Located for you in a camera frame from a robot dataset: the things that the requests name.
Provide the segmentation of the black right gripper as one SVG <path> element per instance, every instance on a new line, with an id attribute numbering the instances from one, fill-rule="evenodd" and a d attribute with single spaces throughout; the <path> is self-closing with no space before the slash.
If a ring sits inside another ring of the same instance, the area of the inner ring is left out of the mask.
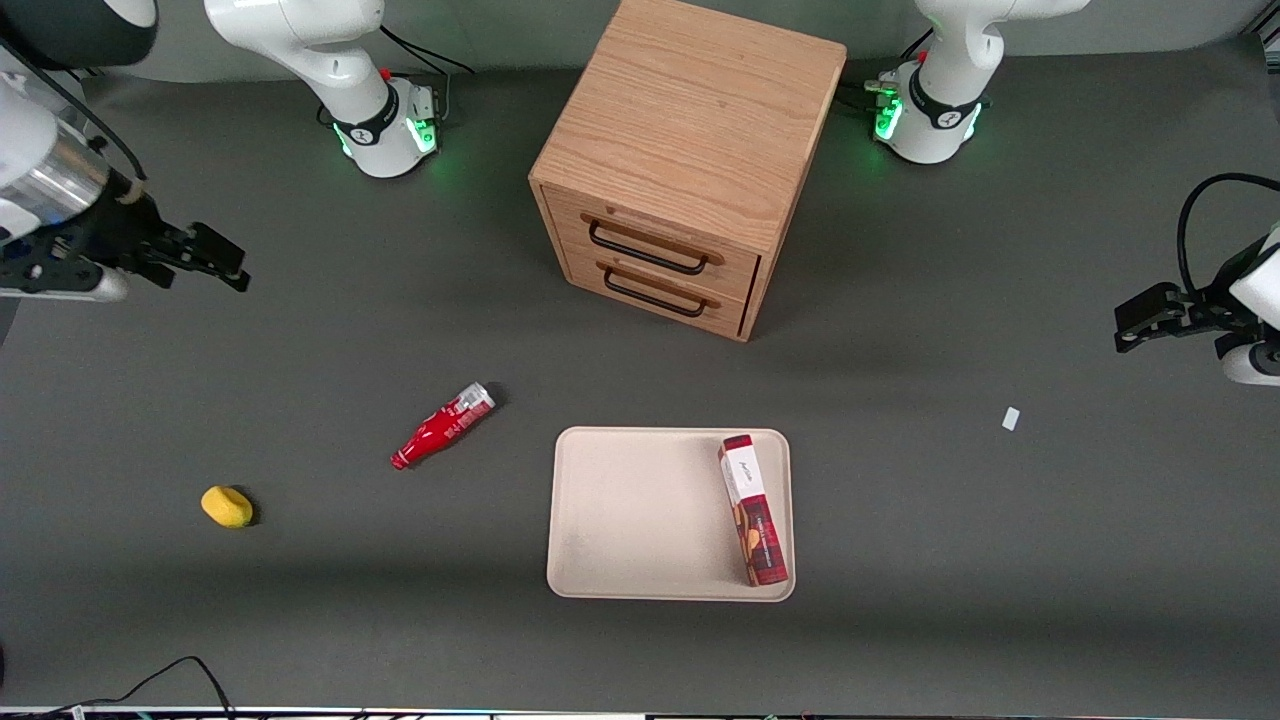
<path id="1" fill-rule="evenodd" d="M 163 290 L 172 287 L 178 272 L 212 275 L 236 292 L 248 290 L 243 249 L 204 223 L 196 222 L 187 231 L 165 222 L 146 193 L 123 202 L 128 190 L 129 181 L 110 179 L 88 209 L 86 258 Z"/>

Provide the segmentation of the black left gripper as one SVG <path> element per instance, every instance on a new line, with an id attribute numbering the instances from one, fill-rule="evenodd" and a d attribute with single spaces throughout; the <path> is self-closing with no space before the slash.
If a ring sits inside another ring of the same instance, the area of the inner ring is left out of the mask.
<path id="1" fill-rule="evenodd" d="M 1175 283 L 1156 283 L 1138 296 L 1138 305 L 1114 309 L 1114 347 L 1128 354 L 1135 347 L 1164 336 L 1161 323 L 1181 323 L 1187 334 L 1221 332 L 1239 340 L 1253 338 L 1253 313 L 1228 286 L 1189 287 L 1184 292 Z"/>

